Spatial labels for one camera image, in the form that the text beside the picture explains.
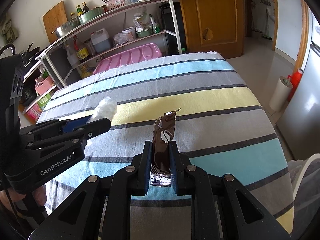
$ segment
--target plastic jug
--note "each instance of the plastic jug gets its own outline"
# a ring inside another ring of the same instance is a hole
[[[101,53],[112,48],[112,41],[105,28],[91,33],[91,41],[97,53]]]
[[[293,94],[297,90],[297,87],[298,87],[298,85],[300,83],[301,78],[302,78],[302,69],[301,68],[299,68],[295,73],[293,73],[292,76],[288,75],[287,79],[289,79],[290,82],[293,85],[293,88],[290,91],[290,94],[289,94],[288,99],[287,99],[288,102],[291,101],[291,98],[293,97]]]

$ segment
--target blue stripe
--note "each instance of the blue stripe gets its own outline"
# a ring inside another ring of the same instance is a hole
[[[79,162],[54,179],[68,186],[78,187],[92,174],[96,174],[100,178],[103,178],[115,174],[116,171],[128,165],[130,165],[130,163]],[[190,198],[190,196],[177,196],[172,187],[156,186],[149,186],[148,194],[145,197],[132,196],[132,199],[140,200],[172,200],[186,198]]]
[[[278,139],[228,152],[190,158],[190,162],[208,174],[219,177],[231,173],[243,185],[264,179],[287,167]]]
[[[99,92],[101,90],[133,84],[136,82],[146,81],[154,78],[173,76],[189,72],[212,71],[212,70],[234,70],[232,66],[224,60],[203,60],[197,62],[181,62],[168,66],[159,66],[152,69],[146,69],[134,73],[128,73],[122,76],[116,76],[111,79],[101,81],[96,84],[90,84],[80,88],[72,93],[66,94],[60,98],[50,100],[46,106],[46,111],[50,108],[60,105],[64,102],[77,99],[90,93]]]
[[[92,174],[103,178],[115,174],[116,171],[128,165],[130,165],[130,163],[97,163],[81,161],[54,179],[68,186],[78,187]]]

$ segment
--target yellow stripe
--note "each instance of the yellow stripe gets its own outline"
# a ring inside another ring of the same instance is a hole
[[[278,217],[277,221],[289,234],[291,234],[293,228],[293,207],[287,213]]]
[[[118,105],[112,125],[155,120],[164,113],[177,110],[177,116],[235,107],[260,106],[258,100],[247,87],[202,90]],[[86,111],[60,118],[75,119],[92,114]]]

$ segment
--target door handle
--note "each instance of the door handle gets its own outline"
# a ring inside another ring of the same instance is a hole
[[[205,29],[202,33],[202,38],[206,41],[211,40],[213,38],[212,30],[210,30],[209,28]]]

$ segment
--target red thermos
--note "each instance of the red thermos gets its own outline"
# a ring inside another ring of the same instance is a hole
[[[301,77],[302,77],[302,69],[299,68],[295,73],[293,73],[292,76],[288,75],[287,79],[290,80],[290,82],[292,83],[293,85],[293,88],[292,90],[290,91],[290,94],[288,96],[288,102],[290,102],[291,98],[293,97],[293,94],[295,93],[298,85],[299,85],[299,82],[301,80]]]

